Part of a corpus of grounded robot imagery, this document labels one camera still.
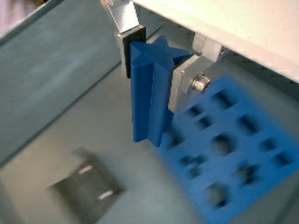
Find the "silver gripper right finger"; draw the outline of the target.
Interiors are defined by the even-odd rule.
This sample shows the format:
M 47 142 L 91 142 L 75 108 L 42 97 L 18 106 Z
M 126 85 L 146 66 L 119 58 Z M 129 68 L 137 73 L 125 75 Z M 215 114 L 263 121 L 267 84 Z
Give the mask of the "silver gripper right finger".
M 169 109 L 177 112 L 191 99 L 193 92 L 205 93 L 211 79 L 206 70 L 223 58 L 229 48 L 199 33 L 194 36 L 195 53 L 173 70 Z

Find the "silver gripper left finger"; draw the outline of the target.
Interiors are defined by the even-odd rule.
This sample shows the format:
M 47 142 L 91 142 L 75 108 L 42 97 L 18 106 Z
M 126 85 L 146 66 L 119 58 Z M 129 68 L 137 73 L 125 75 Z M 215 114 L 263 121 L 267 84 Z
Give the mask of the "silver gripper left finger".
M 146 27 L 141 25 L 131 0 L 99 0 L 115 29 L 121 51 L 122 73 L 131 78 L 130 42 L 146 42 Z

